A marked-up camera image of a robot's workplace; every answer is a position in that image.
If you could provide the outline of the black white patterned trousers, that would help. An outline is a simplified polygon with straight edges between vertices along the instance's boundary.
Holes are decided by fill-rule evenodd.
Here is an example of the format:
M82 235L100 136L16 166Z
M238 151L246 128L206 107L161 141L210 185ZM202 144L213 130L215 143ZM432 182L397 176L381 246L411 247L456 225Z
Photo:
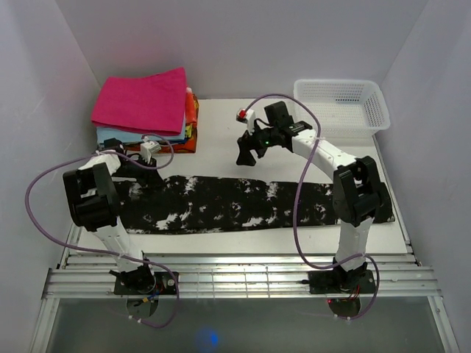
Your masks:
M174 175L161 185L115 183L121 222L132 234L185 235L339 224L331 184Z

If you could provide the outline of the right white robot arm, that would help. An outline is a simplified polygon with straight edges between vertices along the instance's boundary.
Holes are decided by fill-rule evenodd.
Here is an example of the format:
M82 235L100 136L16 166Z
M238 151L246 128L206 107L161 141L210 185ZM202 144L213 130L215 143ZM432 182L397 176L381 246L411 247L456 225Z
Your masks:
M268 126L260 128L254 110L241 109L236 120L245 124L237 140L237 165L254 166L269 147L280 146L315 165L333 183L332 204L340 221L338 249L327 266L312 265L305 284L312 294L373 294L379 288L379 270L369 270L366 255L370 228L385 218L392 207L386 184L381 182L375 160L346 153L320 136L320 127L299 121L283 101L265 107Z

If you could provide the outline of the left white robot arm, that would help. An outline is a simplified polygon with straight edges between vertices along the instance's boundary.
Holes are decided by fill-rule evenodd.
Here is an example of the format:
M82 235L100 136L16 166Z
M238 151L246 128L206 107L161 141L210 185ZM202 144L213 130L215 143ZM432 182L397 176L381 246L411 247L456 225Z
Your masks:
M117 269L111 274L118 283L136 293L157 289L157 280L144 253L131 241L120 219L120 200L112 175L131 162L110 150L99 152L82 167L63 174L72 220L95 235L111 251Z

